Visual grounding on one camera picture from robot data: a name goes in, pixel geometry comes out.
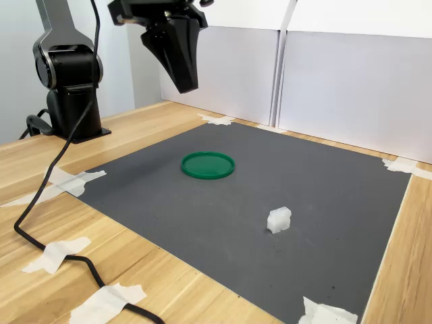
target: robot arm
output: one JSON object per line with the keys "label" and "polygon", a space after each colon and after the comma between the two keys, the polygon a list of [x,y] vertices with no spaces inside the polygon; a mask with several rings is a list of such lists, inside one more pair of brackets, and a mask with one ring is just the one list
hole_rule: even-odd
{"label": "robot arm", "polygon": [[[196,46],[198,33],[207,27],[194,0],[113,0],[109,11],[115,25],[139,24],[146,28],[142,43],[161,62],[180,93],[198,88]],[[92,93],[92,41],[75,29],[68,0],[36,0],[45,33],[35,42],[36,70],[47,95],[52,127],[29,116],[31,135],[55,134],[67,138],[90,102]],[[200,0],[202,7],[213,0]],[[97,57],[98,80],[103,66]],[[79,143],[111,133],[101,127],[97,100],[72,137]]]}
{"label": "robot arm", "polygon": [[[115,25],[146,28],[141,41],[161,62],[180,93],[198,88],[196,46],[198,33],[207,28],[203,12],[193,0],[114,0],[109,11]],[[208,6],[213,0],[201,0]]]}

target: wooden table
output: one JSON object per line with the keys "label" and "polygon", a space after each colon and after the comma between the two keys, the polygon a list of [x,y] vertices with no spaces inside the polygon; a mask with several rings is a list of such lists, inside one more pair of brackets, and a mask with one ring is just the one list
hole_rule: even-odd
{"label": "wooden table", "polygon": [[[71,145],[57,166],[77,174],[203,125],[193,107],[164,102],[103,119],[112,134]],[[254,123],[236,119],[249,126]],[[313,140],[386,159],[396,157],[292,132]],[[0,205],[36,191],[64,141],[35,136],[0,146]],[[432,165],[419,163],[432,171]],[[0,322],[68,322],[70,311],[98,290],[84,263],[63,262],[56,274],[22,273],[41,252],[14,232],[25,206],[0,208]],[[78,199],[63,193],[35,206],[22,228],[44,244],[91,239],[89,257],[106,284],[142,285],[139,306],[166,323],[279,323],[185,262]],[[123,310],[114,323],[146,323]],[[432,323],[431,181],[411,177],[363,323]]]}

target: power cord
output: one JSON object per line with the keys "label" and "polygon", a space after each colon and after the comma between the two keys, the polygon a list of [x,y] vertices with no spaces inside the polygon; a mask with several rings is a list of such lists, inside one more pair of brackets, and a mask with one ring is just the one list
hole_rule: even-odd
{"label": "power cord", "polygon": [[[27,234],[24,230],[22,230],[20,228],[20,224],[26,218],[26,216],[29,214],[29,212],[32,210],[32,208],[34,207],[34,205],[38,201],[39,197],[42,194],[42,191],[45,189],[45,186],[47,185],[48,179],[51,175],[51,172],[53,171],[54,166],[61,159],[61,157],[65,154],[66,150],[68,149],[68,147],[71,143],[72,136],[74,135],[76,129],[80,125],[81,121],[86,117],[86,114],[88,113],[88,111],[92,107],[94,101],[96,100],[96,89],[97,89],[97,83],[98,83],[97,71],[96,71],[97,49],[99,46],[99,32],[101,29],[101,21],[99,19],[99,13],[97,11],[95,0],[90,0],[90,1],[92,3],[94,16],[96,18],[96,32],[95,32],[95,36],[94,36],[94,51],[93,51],[93,58],[92,58],[92,96],[91,96],[91,99],[88,102],[86,109],[82,112],[80,119],[76,122],[74,128],[72,128],[72,131],[70,132],[70,135],[67,138],[66,143],[63,146],[63,148],[61,149],[60,153],[58,154],[58,156],[55,157],[53,162],[51,162],[51,164],[49,165],[48,170],[47,170],[47,174],[43,178],[42,184],[40,184],[40,187],[39,187],[36,195],[34,195],[30,204],[28,204],[27,208],[21,214],[20,218],[18,218],[18,220],[13,225],[13,228],[15,229],[15,231],[19,235],[21,235],[23,238],[25,238],[27,241],[29,241],[31,244],[35,245],[37,248],[41,249],[42,251],[45,249],[45,245],[40,243],[38,240],[34,239],[32,236]],[[88,265],[88,268],[90,269],[90,271],[91,271],[94,279],[96,280],[97,284],[99,285],[99,287],[102,288],[103,286],[105,286],[105,283],[103,282],[101,276],[97,273],[95,266],[93,265],[92,261],[89,258],[87,258],[85,256],[79,256],[79,255],[67,255],[65,257],[65,260],[85,262]],[[153,314],[153,313],[151,313],[151,312],[149,312],[143,308],[135,306],[133,304],[126,304],[124,308],[128,309],[129,311],[132,311],[136,314],[142,315],[143,317],[150,319],[151,321],[153,321],[156,324],[165,324],[165,322],[160,317],[158,317],[157,315],[155,315],[155,314]]]}
{"label": "power cord", "polygon": [[[42,109],[41,111],[38,112],[37,116],[42,117],[44,113],[47,113],[49,115],[48,109]],[[29,131],[27,128],[26,130],[24,130],[24,133],[22,133],[22,135],[20,136],[20,138],[18,140],[24,139],[28,135],[28,133],[29,133]]]}

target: white cardboard panel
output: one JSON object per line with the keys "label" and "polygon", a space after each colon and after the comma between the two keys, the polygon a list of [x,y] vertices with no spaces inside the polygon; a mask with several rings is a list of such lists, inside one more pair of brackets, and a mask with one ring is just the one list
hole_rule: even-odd
{"label": "white cardboard panel", "polygon": [[432,163],[432,40],[288,32],[279,127]]}
{"label": "white cardboard panel", "polygon": [[432,1],[301,0],[288,30],[432,38]]}
{"label": "white cardboard panel", "polygon": [[161,67],[164,99],[269,125],[278,31],[209,27],[197,50],[199,89],[180,94]]}
{"label": "white cardboard panel", "polygon": [[281,29],[290,0],[215,0],[209,7],[197,8],[206,15],[209,26]]}

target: green plastic lid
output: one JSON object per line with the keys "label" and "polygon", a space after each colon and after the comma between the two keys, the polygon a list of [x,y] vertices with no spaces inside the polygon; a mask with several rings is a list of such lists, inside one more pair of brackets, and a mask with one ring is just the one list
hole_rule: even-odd
{"label": "green plastic lid", "polygon": [[234,172],[231,157],[218,152],[195,152],[182,159],[182,170],[198,179],[221,179]]}

